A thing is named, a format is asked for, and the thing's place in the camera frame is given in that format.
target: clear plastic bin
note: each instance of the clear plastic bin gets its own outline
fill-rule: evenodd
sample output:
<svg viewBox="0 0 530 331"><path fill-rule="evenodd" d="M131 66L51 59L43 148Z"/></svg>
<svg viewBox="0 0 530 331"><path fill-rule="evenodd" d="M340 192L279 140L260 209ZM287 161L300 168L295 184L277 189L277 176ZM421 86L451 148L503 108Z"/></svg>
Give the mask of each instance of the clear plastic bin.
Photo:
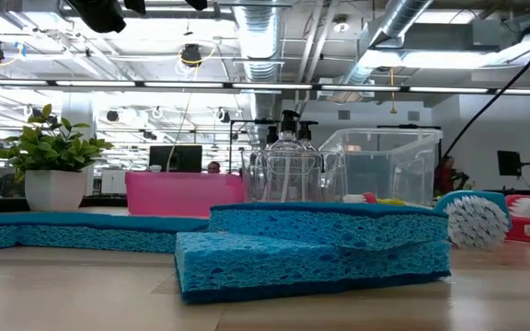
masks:
<svg viewBox="0 0 530 331"><path fill-rule="evenodd" d="M431 206L436 149L443 133L424 129L345 129L333 133L321 151L339 152L343 194L372 192Z"/></svg>
<svg viewBox="0 0 530 331"><path fill-rule="evenodd" d="M245 151L246 202L336 201L341 156L316 151Z"/></svg>

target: wall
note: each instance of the wall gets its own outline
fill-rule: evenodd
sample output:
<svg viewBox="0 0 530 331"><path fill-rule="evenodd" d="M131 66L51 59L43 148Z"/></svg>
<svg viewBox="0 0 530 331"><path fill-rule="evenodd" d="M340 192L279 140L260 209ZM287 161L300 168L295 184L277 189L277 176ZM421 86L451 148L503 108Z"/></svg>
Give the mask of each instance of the wall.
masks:
<svg viewBox="0 0 530 331"><path fill-rule="evenodd" d="M463 126L491 96L455 96L432 109L432 122L444 130L446 150ZM455 167L476 180L477 188L527 189L516 177L498 175L497 151L515 151L530 161L530 97L501 97L466 132L452 152ZM530 166L524 168L530 184Z"/></svg>
<svg viewBox="0 0 530 331"><path fill-rule="evenodd" d="M283 109L294 109L292 100L284 100ZM332 133L349 128L374 128L377 125L399 125L408 121L409 111L418 111L421 120L417 125L432 125L430 108L422 102L397 102L397 114L390 114L390 102L377 105L374 102L350 102L342 105L330 101L310 101L305 107L303 120L315 120L320 124L312 127L312 144L320 146ZM350 110L350 120L338 120L338 110Z"/></svg>

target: pink container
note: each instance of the pink container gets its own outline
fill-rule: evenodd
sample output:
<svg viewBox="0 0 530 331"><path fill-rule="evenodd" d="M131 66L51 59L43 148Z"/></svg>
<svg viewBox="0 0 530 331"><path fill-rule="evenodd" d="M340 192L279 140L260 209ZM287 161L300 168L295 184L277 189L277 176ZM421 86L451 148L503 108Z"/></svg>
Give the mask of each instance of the pink container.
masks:
<svg viewBox="0 0 530 331"><path fill-rule="evenodd" d="M210 207L243 202L244 187L234 175L126 173L132 215L210 217Z"/></svg>

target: pump head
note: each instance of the pump head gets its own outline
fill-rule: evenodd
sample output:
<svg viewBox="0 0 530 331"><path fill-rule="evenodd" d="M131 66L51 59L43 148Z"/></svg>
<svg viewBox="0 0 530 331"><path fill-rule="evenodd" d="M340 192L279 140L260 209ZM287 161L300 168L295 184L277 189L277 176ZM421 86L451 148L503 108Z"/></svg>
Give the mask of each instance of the pump head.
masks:
<svg viewBox="0 0 530 331"><path fill-rule="evenodd" d="M315 120L300 120L300 131L298 132L298 140L312 140L312 132L309 128L310 125L318 125L318 122Z"/></svg>
<svg viewBox="0 0 530 331"><path fill-rule="evenodd" d="M270 126L267 128L269 132L267 133L267 143L275 143L280 140L280 137L277 135L277 127Z"/></svg>
<svg viewBox="0 0 530 331"><path fill-rule="evenodd" d="M297 129L296 120L300 118L300 114L293 110L286 109L282 111L282 131L295 132Z"/></svg>

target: blue sponge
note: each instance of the blue sponge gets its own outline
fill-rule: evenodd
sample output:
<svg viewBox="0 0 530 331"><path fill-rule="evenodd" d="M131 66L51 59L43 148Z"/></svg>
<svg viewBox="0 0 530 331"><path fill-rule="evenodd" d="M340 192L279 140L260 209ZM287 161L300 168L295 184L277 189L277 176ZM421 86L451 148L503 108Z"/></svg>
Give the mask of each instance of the blue sponge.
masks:
<svg viewBox="0 0 530 331"><path fill-rule="evenodd" d="M207 220L61 212L0 214L0 248L35 245L173 253L179 231L204 231Z"/></svg>
<svg viewBox="0 0 530 331"><path fill-rule="evenodd" d="M242 234L177 234L186 302L263 299L436 280L449 276L449 245L380 252Z"/></svg>
<svg viewBox="0 0 530 331"><path fill-rule="evenodd" d="M447 215L366 203L247 203L212 207L210 231L384 250L446 240Z"/></svg>

